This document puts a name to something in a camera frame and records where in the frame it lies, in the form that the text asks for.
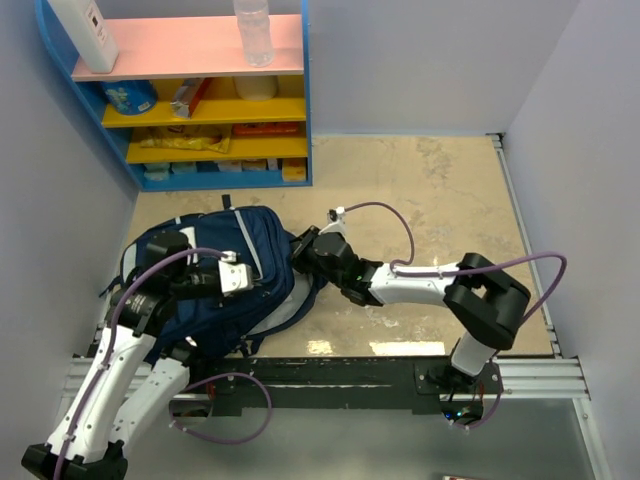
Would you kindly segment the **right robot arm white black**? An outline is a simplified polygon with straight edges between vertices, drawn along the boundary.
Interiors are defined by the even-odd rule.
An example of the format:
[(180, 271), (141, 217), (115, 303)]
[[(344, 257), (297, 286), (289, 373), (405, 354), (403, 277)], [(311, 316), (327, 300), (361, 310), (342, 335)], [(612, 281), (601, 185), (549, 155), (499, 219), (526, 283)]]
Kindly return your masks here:
[(512, 348), (531, 293), (485, 257), (467, 253), (456, 264), (392, 267), (353, 252), (338, 232), (316, 227), (292, 241), (292, 266), (336, 286), (352, 303), (365, 307), (424, 304), (449, 309), (465, 328), (438, 381), (469, 392), (496, 353)]

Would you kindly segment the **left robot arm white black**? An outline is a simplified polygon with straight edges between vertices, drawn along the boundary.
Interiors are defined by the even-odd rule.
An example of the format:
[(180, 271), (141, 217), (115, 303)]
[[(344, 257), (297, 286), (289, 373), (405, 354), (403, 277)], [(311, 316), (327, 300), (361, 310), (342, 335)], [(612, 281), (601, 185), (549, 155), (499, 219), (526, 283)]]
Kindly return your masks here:
[(238, 253), (165, 230), (123, 255), (108, 321), (74, 400), (48, 439), (27, 447), (22, 467), (38, 479), (122, 479), (127, 450), (180, 390), (196, 392), (207, 368), (183, 337), (161, 337), (181, 300), (225, 299)]

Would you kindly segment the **navy blue student backpack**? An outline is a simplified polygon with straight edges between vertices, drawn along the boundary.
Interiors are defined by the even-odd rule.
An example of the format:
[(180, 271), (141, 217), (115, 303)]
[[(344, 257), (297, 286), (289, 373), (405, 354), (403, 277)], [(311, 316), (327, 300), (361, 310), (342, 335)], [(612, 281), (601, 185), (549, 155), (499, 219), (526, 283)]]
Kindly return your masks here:
[(193, 252), (166, 267), (175, 275), (171, 281), (154, 275), (137, 290), (146, 294), (154, 286), (167, 286), (177, 300), (174, 316), (146, 357), (149, 364), (186, 338), (209, 358), (254, 355), (266, 337), (306, 316), (327, 285), (319, 275), (292, 267), (294, 236), (275, 211), (243, 206), (187, 214), (149, 228), (125, 249), (108, 291), (128, 287), (150, 266), (147, 246), (164, 232)]

